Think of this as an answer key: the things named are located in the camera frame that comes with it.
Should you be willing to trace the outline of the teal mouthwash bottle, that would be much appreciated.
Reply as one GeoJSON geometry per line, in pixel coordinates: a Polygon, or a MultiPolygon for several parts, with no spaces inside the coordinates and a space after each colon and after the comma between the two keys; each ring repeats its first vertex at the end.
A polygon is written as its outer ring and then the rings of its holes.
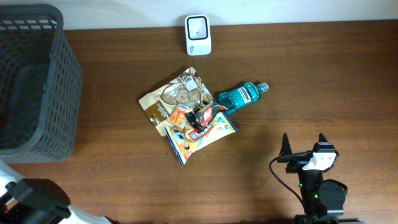
{"type": "Polygon", "coordinates": [[[218,97],[218,101],[221,105],[227,107],[227,114],[233,114],[237,110],[257,103],[261,99],[261,95],[268,90],[269,86],[267,83],[256,85],[247,82],[239,88],[221,93],[218,97]]]}

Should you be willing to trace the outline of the black red snack packet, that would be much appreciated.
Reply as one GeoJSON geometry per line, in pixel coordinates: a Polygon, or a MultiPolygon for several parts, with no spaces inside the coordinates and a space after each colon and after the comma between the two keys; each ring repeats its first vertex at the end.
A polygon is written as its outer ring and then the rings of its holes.
{"type": "Polygon", "coordinates": [[[208,105],[206,108],[203,108],[201,112],[195,113],[190,111],[185,114],[185,117],[193,129],[198,132],[202,132],[213,121],[218,113],[226,110],[226,106],[213,103],[212,105],[208,105]]]}

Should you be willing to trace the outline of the yellow blue snack bag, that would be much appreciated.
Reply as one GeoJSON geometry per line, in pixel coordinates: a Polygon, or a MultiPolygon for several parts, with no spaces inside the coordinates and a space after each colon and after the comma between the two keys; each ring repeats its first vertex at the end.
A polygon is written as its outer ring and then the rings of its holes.
{"type": "Polygon", "coordinates": [[[237,128],[227,116],[226,111],[222,111],[215,116],[213,121],[202,132],[193,129],[189,122],[184,131],[168,127],[165,130],[165,137],[168,139],[179,163],[185,165],[192,154],[225,136],[235,133],[237,128]]]}

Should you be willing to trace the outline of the orange tissue pack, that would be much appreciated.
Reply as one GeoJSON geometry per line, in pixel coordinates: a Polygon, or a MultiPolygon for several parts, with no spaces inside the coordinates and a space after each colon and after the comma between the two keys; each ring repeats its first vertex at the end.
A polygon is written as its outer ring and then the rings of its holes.
{"type": "Polygon", "coordinates": [[[186,114],[189,112],[192,112],[192,109],[190,107],[183,104],[178,104],[172,111],[172,114],[168,118],[168,121],[171,122],[174,126],[183,129],[188,123],[186,114]]]}

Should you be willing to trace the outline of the beige brown cookie pouch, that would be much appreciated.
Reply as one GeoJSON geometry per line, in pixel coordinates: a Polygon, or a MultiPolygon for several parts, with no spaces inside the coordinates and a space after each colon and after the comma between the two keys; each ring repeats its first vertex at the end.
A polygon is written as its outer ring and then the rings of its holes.
{"type": "Polygon", "coordinates": [[[190,67],[167,84],[139,99],[139,104],[158,130],[161,136],[166,135],[166,127],[182,129],[168,121],[178,104],[183,104],[197,112],[213,101],[211,93],[202,82],[197,71],[190,67]]]}

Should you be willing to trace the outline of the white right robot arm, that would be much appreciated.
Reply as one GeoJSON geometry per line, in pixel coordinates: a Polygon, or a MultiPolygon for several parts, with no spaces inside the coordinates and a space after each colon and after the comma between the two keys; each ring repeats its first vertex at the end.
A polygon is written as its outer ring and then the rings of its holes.
{"type": "Polygon", "coordinates": [[[276,180],[292,192],[303,207],[304,214],[296,215],[293,222],[299,224],[355,224],[358,219],[341,220],[343,205],[348,194],[347,185],[333,179],[324,179],[323,174],[334,167],[339,156],[332,142],[320,133],[318,141],[310,151],[292,152],[288,135],[282,136],[279,155],[270,161],[269,170],[276,180]],[[298,175],[298,194],[273,171],[274,162],[286,164],[285,172],[298,175]]]}

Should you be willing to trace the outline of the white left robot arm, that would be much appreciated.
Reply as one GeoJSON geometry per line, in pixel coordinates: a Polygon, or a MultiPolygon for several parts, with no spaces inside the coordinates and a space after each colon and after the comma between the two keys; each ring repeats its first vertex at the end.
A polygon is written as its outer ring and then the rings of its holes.
{"type": "Polygon", "coordinates": [[[115,224],[71,204],[65,191],[50,179],[29,179],[1,161],[1,223],[115,224]]]}

